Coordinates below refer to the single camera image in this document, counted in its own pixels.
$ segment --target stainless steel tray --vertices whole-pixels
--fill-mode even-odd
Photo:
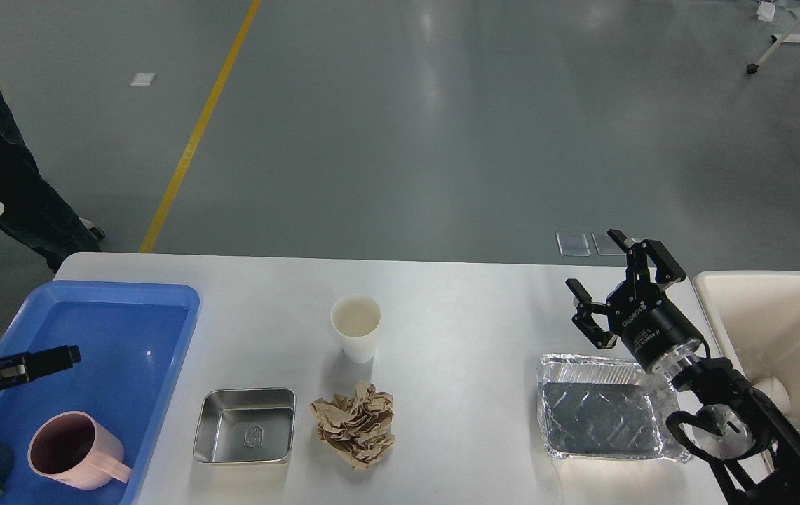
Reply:
[[[207,394],[197,423],[194,459],[210,464],[287,462],[294,407],[290,389],[220,389]]]
[[[679,410],[661,375],[634,361],[547,354],[538,369],[538,419],[551,457],[691,459],[665,428]]]

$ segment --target pink mug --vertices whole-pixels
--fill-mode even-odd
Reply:
[[[127,483],[131,468],[122,464],[122,442],[84,412],[48,419],[29,442],[29,466],[39,476],[91,490],[111,479]]]

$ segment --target yellow floor line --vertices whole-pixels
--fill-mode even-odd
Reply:
[[[243,39],[250,29],[253,22],[253,17],[256,16],[256,10],[259,9],[259,3],[262,0],[253,0],[247,15],[243,18],[243,23],[240,24],[240,29],[237,36],[234,37],[229,55],[226,57],[226,62],[222,64],[222,69],[219,71],[219,76],[216,78],[216,83],[213,84],[213,89],[210,91],[210,96],[207,97],[207,103],[203,106],[201,117],[197,119],[197,124],[194,125],[194,132],[191,132],[191,138],[188,140],[188,145],[184,148],[182,159],[179,160],[178,166],[175,167],[175,173],[172,174],[172,179],[169,185],[166,186],[166,193],[163,193],[163,199],[160,201],[159,207],[156,208],[154,219],[150,221],[150,227],[147,227],[147,233],[144,234],[144,240],[141,241],[141,247],[137,250],[139,253],[150,253],[154,249],[157,237],[159,237],[160,230],[163,228],[163,223],[166,221],[166,215],[169,215],[169,209],[172,207],[172,201],[175,200],[175,195],[178,194],[179,187],[182,186],[182,180],[185,173],[188,172],[188,167],[191,165],[191,160],[194,157],[194,152],[197,150],[198,144],[201,143],[204,130],[207,129],[207,123],[210,122],[210,116],[213,115],[213,109],[216,109],[216,103],[219,96],[222,95],[222,89],[229,80],[229,74],[234,65],[234,60],[237,58],[237,53],[240,51],[240,45],[243,44]]]

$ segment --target crumpled brown paper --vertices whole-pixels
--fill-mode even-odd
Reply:
[[[333,402],[319,398],[309,408],[319,421],[319,439],[328,442],[354,470],[368,470],[396,441],[390,434],[393,394],[375,393],[374,384],[359,381],[354,396],[335,394]]]

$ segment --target engraved logo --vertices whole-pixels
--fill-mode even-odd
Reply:
[[[262,445],[262,428],[253,425],[243,434],[243,447],[259,447]]]
[[[646,308],[648,308],[648,307],[646,307],[646,302],[640,300],[639,307],[637,307],[637,310],[634,310],[633,313],[631,313],[630,316],[628,316],[627,319],[625,319],[623,322],[621,322],[621,326],[627,328],[627,325],[630,324],[630,323],[633,323],[633,320],[637,319],[637,316],[642,314],[643,310],[646,310]]]

